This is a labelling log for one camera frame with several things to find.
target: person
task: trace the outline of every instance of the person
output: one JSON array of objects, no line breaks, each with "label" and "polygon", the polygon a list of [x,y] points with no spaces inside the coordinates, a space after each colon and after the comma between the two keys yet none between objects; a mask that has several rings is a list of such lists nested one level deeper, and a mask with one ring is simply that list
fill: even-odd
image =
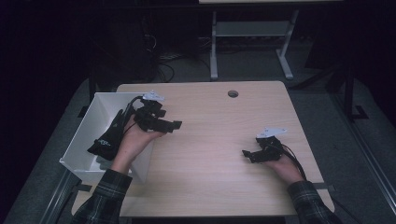
[{"label": "person", "polygon": [[[132,162],[150,141],[165,135],[142,131],[133,117],[125,130],[111,167],[105,171],[91,198],[74,214],[72,223],[119,223],[122,202],[132,181],[127,175]],[[313,184],[303,179],[291,159],[282,156],[278,161],[264,164],[289,185],[288,193],[301,223],[342,223],[320,199]]]}]

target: white box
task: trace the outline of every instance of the white box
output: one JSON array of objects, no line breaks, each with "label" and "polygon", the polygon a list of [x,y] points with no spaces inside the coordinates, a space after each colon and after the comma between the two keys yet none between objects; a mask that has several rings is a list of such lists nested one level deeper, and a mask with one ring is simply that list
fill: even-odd
[{"label": "white box", "polygon": [[[99,183],[105,170],[100,169],[97,156],[87,149],[93,141],[98,139],[110,126],[120,109],[126,106],[138,95],[145,92],[97,92],[88,111],[78,127],[60,163],[85,183]],[[142,106],[139,101],[134,102],[134,108]],[[129,176],[133,177],[133,184],[144,184],[149,171],[153,142],[135,159]]]}]

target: plaid shirt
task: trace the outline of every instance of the plaid shirt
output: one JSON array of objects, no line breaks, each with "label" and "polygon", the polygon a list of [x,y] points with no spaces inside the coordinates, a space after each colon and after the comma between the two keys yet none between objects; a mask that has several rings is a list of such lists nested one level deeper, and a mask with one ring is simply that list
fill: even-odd
[{"label": "plaid shirt", "polygon": [[293,183],[288,188],[301,224],[342,223],[321,200],[314,185],[309,181]]},{"label": "plaid shirt", "polygon": [[[91,198],[75,213],[72,223],[119,223],[122,201],[131,181],[128,175],[106,170]],[[342,223],[326,207],[311,182],[294,183],[288,192],[302,224]]]}]

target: shirt cuff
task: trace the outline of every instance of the shirt cuff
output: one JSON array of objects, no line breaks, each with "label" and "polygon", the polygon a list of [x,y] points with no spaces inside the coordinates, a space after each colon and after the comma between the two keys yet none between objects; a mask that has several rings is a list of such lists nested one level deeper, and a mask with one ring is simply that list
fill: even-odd
[{"label": "shirt cuff", "polygon": [[93,194],[122,201],[131,182],[130,176],[107,169]]},{"label": "shirt cuff", "polygon": [[288,193],[295,208],[310,204],[310,202],[321,202],[314,185],[309,181],[299,181],[288,187]]}]

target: black device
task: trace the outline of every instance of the black device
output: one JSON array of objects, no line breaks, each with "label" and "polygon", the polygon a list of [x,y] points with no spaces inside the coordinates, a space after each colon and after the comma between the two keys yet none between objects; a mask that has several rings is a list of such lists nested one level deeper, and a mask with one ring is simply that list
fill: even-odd
[{"label": "black device", "polygon": [[283,145],[275,136],[267,138],[256,138],[256,141],[257,143],[259,143],[262,150],[256,152],[242,150],[244,156],[249,158],[252,163],[278,161],[283,155],[286,155],[294,162],[294,164],[299,169],[303,179],[306,180],[303,166],[297,161],[297,158],[294,154],[291,155],[287,150],[285,150],[284,147],[286,146]]},{"label": "black device", "polygon": [[[134,102],[136,100],[140,100],[143,106],[135,110]],[[180,129],[182,121],[175,120],[171,122],[159,119],[163,118],[166,113],[165,110],[161,109],[162,107],[163,105],[157,101],[144,100],[142,96],[135,97],[124,111],[121,109],[117,113],[110,127],[102,136],[94,140],[88,151],[107,161],[112,161],[119,151],[120,142],[126,132],[124,131],[125,125],[133,114],[135,123],[145,132],[152,130],[161,133],[172,133],[173,130]]]}]

